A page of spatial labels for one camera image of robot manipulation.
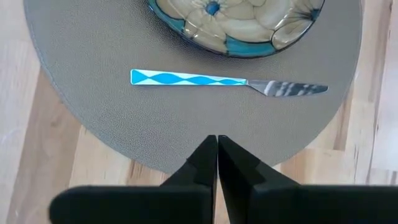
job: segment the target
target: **knife handle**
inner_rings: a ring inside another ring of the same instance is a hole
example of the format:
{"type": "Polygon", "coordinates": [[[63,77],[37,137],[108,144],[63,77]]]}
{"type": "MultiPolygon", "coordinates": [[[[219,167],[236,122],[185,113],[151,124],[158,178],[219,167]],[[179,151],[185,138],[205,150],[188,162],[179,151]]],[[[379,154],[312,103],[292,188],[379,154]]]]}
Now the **knife handle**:
{"type": "Polygon", "coordinates": [[[132,85],[246,85],[243,78],[214,77],[177,72],[160,72],[133,69],[131,70],[132,85]]]}

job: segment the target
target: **knife blade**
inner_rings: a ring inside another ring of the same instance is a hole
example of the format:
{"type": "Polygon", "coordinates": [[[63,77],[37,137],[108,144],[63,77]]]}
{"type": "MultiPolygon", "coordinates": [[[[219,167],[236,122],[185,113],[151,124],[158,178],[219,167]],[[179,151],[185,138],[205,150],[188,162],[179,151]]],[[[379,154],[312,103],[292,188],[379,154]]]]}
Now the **knife blade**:
{"type": "Polygon", "coordinates": [[[277,80],[247,80],[177,72],[131,70],[132,85],[223,85],[250,86],[266,96],[308,96],[328,91],[326,85],[283,82],[277,80]]]}

